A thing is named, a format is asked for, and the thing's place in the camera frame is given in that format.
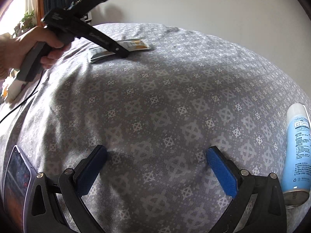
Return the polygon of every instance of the bedsheet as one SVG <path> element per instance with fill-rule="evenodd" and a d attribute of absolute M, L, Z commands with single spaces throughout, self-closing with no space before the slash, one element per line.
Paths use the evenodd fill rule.
<path fill-rule="evenodd" d="M 115 40 L 143 38 L 152 50 L 88 64 L 87 49 L 95 44 L 76 39 L 44 73 L 38 92 L 0 124 L 1 190 L 15 144 L 48 175 L 74 168 L 102 144 L 108 161 L 83 197 L 102 228 L 190 233 L 208 232 L 231 200 L 206 164 L 209 146 L 240 169 L 281 178 L 287 109 L 296 102 L 311 106 L 287 74 L 246 48 L 199 32 L 157 24 L 96 28 Z M 37 82 L 12 105 L 2 104 L 0 117 Z M 254 197 L 238 228 L 253 203 Z M 288 232 L 310 204 L 287 210 Z"/>

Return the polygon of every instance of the wall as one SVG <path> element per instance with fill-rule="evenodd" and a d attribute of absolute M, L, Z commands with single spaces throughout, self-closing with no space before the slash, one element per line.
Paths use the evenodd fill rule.
<path fill-rule="evenodd" d="M 161 23 L 216 35 L 269 59 L 311 96 L 311 21 L 297 0 L 110 0 L 93 24 Z"/>

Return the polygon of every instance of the metal screw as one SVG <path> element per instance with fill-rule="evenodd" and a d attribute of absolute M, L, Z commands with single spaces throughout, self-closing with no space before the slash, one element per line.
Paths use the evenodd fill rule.
<path fill-rule="evenodd" d="M 43 175 L 44 175 L 44 173 L 40 172 L 40 173 L 37 174 L 37 178 L 40 179 L 40 178 L 43 177 Z"/>
<path fill-rule="evenodd" d="M 273 179 L 276 179 L 277 175 L 274 172 L 272 172 L 272 173 L 270 173 L 270 177 Z"/>
<path fill-rule="evenodd" d="M 248 171 L 243 169 L 243 170 L 241 170 L 241 174 L 243 176 L 247 176 L 248 175 Z"/>
<path fill-rule="evenodd" d="M 65 170 L 65 174 L 66 175 L 71 175 L 73 173 L 73 169 L 72 168 L 67 168 L 66 170 Z"/>

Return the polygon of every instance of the smartphone screen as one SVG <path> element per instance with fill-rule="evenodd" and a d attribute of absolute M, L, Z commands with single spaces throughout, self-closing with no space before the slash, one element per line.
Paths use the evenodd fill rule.
<path fill-rule="evenodd" d="M 14 147 L 4 181 L 4 209 L 16 227 L 23 232 L 23 211 L 31 174 Z"/>

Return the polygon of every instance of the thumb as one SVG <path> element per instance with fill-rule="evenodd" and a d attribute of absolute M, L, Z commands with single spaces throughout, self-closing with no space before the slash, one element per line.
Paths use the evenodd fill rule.
<path fill-rule="evenodd" d="M 23 34 L 21 36 L 21 42 L 28 43 L 27 45 L 34 46 L 36 42 L 46 42 L 49 46 L 53 48 L 61 48 L 64 46 L 54 32 L 42 28 L 41 26 L 36 26 Z"/>

